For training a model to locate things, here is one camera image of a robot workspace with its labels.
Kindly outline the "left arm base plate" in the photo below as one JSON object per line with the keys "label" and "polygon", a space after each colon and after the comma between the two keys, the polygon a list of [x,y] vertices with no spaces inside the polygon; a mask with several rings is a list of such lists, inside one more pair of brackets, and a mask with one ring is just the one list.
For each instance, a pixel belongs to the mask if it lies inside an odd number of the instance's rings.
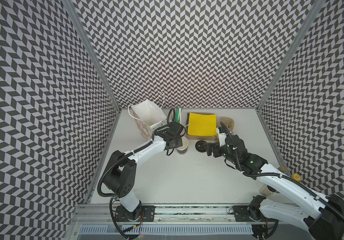
{"label": "left arm base plate", "polygon": [[139,205],[133,212],[129,212],[124,206],[116,208],[114,217],[117,222],[153,222],[155,217],[155,206]]}

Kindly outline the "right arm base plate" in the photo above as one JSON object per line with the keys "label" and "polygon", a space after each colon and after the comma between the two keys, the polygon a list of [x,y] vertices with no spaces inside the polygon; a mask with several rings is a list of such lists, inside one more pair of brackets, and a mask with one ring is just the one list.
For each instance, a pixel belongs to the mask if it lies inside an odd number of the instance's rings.
{"label": "right arm base plate", "polygon": [[236,222],[259,222],[265,223],[267,218],[263,216],[259,209],[248,205],[236,205],[232,207]]}

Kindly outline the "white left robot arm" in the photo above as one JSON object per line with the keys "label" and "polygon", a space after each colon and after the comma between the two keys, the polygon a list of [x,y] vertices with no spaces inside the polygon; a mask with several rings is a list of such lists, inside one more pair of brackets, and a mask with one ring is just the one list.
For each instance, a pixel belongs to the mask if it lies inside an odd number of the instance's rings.
{"label": "white left robot arm", "polygon": [[130,214],[139,212],[142,203],[133,191],[137,167],[159,153],[181,147],[186,132],[186,127],[172,121],[157,128],[143,145],[124,153],[112,153],[97,184],[98,195],[117,198]]}

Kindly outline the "brown pulp cup carrier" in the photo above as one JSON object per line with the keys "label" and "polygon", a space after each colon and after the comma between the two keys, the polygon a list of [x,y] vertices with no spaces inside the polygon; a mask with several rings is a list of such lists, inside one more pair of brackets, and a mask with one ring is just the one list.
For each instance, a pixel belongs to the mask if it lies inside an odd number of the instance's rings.
{"label": "brown pulp cup carrier", "polygon": [[220,122],[222,122],[226,127],[227,129],[229,130],[229,132],[233,135],[234,134],[234,127],[235,127],[235,122],[233,119],[231,118],[228,118],[228,117],[220,117],[218,119],[218,122],[217,122],[217,127],[218,128],[221,128],[222,125],[220,124]]}

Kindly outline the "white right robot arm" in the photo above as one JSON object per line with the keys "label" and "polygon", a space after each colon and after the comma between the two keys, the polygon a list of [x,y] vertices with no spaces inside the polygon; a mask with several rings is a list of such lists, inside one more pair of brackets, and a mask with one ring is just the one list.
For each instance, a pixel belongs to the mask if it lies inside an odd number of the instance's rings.
{"label": "white right robot arm", "polygon": [[255,196],[250,202],[250,219],[274,219],[307,231],[315,240],[340,240],[344,235],[344,200],[318,193],[279,171],[264,158],[249,153],[244,141],[227,128],[217,128],[218,142],[200,141],[197,151],[223,157],[228,167],[258,180],[296,205],[290,206]]}

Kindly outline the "black takeout coffee cup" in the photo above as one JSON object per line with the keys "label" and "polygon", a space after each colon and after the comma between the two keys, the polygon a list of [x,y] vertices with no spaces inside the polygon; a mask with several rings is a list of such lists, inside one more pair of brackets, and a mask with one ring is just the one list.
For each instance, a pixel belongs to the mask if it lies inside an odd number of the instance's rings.
{"label": "black takeout coffee cup", "polygon": [[186,154],[189,146],[189,140],[186,137],[182,137],[182,146],[177,148],[178,154]]}

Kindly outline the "black plastic cup lid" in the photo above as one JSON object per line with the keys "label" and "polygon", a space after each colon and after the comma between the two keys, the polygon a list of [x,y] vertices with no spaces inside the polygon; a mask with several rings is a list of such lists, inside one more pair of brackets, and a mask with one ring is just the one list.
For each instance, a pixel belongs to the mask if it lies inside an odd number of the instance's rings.
{"label": "black plastic cup lid", "polygon": [[208,143],[206,141],[203,141],[203,140],[197,141],[195,144],[196,150],[200,153],[206,153],[207,147],[208,147]]}

